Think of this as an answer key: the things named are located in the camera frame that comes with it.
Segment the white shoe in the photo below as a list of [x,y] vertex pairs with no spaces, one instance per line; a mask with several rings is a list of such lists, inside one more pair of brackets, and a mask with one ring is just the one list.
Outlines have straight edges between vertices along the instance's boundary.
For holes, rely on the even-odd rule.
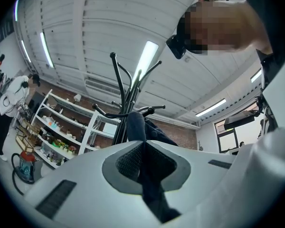
[[7,158],[6,156],[4,156],[3,154],[0,155],[0,158],[1,158],[3,161],[5,161],[5,162],[8,160],[8,158]]

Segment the tube light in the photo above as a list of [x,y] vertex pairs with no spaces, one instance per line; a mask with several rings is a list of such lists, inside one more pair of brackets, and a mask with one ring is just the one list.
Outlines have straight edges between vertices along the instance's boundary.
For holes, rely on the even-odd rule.
[[262,69],[258,70],[257,73],[252,76],[251,82],[253,83],[254,81],[256,81],[256,79],[257,79],[258,77],[260,77],[261,75],[262,75]]
[[214,110],[215,108],[219,107],[220,105],[226,103],[227,101],[225,99],[222,99],[220,102],[216,103],[215,105],[209,107],[208,109],[206,109],[205,111],[202,111],[201,113],[196,114],[195,116],[199,117],[202,116],[212,110]]
[[16,21],[18,21],[18,2],[19,0],[17,0],[15,4],[15,20]]
[[47,47],[46,39],[45,39],[45,37],[44,37],[43,32],[40,33],[40,38],[41,38],[43,50],[44,50],[44,52],[45,52],[45,54],[46,54],[46,57],[47,57],[47,60],[48,60],[48,64],[49,64],[50,67],[54,67],[53,62],[52,62],[52,59],[51,59],[51,57],[50,57],[50,55],[49,55],[49,52],[48,52],[48,49],[47,49],[48,47]]
[[26,50],[26,48],[25,48],[25,46],[24,46],[23,40],[21,41],[21,44],[22,44],[23,50],[24,50],[24,52],[25,52],[25,55],[27,56],[29,62],[31,63],[30,58],[29,58],[29,55],[28,55],[28,52],[27,52],[27,50]]
[[145,73],[147,72],[147,69],[148,69],[150,63],[152,62],[152,60],[153,60],[153,58],[155,56],[155,53],[156,53],[157,49],[158,49],[158,45],[157,44],[155,44],[155,43],[153,43],[151,41],[147,41],[147,43],[144,46],[144,49],[142,51],[141,58],[139,59],[138,65],[136,67],[133,80],[136,79],[138,71],[140,69],[142,70],[142,74],[141,74],[139,79],[141,79],[145,75]]

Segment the white hoodie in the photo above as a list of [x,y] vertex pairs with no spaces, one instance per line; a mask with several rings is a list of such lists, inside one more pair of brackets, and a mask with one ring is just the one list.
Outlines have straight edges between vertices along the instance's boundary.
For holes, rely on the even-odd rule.
[[0,98],[0,114],[14,117],[17,113],[16,104],[19,100],[24,100],[29,95],[29,88],[21,86],[23,82],[28,81],[27,76],[16,77],[8,87],[5,94]]

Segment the ceiling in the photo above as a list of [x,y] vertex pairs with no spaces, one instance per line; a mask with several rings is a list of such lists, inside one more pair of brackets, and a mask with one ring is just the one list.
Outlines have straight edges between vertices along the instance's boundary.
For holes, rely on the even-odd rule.
[[[32,63],[43,79],[82,92],[102,102],[120,101],[111,52],[133,76],[146,41],[159,45],[152,61],[161,60],[147,78],[135,107],[166,105],[157,113],[187,123],[213,121],[259,92],[261,67],[256,52],[201,56],[186,53],[177,60],[166,47],[179,18],[196,0],[19,0],[16,32],[24,40]],[[54,68],[39,37],[44,31]],[[121,71],[127,88],[129,80]],[[220,108],[197,118],[221,99]]]

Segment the ceiling light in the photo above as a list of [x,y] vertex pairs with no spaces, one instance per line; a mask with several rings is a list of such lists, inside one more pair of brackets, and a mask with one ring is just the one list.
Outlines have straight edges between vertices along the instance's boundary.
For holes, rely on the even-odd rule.
[[47,57],[47,60],[48,60],[48,64],[49,64],[50,67],[54,67],[53,62],[52,62],[52,59],[51,59],[51,57],[50,57],[50,55],[49,55],[49,52],[48,52],[48,49],[47,49],[48,47],[47,47],[46,39],[45,39],[45,37],[44,37],[43,32],[40,33],[40,38],[41,38],[43,50],[44,50],[44,52],[45,52],[45,54],[46,54],[46,57]]
[[15,4],[15,20],[16,21],[18,21],[18,2],[19,0],[17,0]]
[[254,75],[252,76],[251,82],[253,83],[254,81],[256,81],[256,79],[257,79],[258,77],[260,77],[261,75],[262,75],[262,69],[258,70],[258,71],[256,72],[256,74],[254,74]]
[[208,109],[206,109],[205,111],[202,111],[201,113],[196,114],[195,116],[199,117],[202,116],[212,110],[214,110],[215,108],[219,107],[220,105],[226,103],[227,101],[225,99],[222,99],[220,102],[216,103],[215,105],[209,107]]
[[147,41],[146,45],[144,46],[144,49],[142,51],[142,55],[141,58],[139,59],[135,74],[133,79],[135,80],[138,74],[138,71],[141,69],[142,70],[142,74],[140,76],[139,79],[141,79],[145,73],[147,72],[147,69],[150,65],[150,63],[152,62],[155,53],[158,49],[158,45],[151,42],[151,41]]
[[24,52],[25,52],[25,55],[27,55],[27,58],[28,58],[29,62],[31,63],[30,58],[29,58],[29,55],[28,55],[28,52],[27,52],[27,50],[26,50],[26,48],[25,48],[25,46],[24,46],[23,40],[21,41],[21,44],[22,44],[23,50],[24,50]]

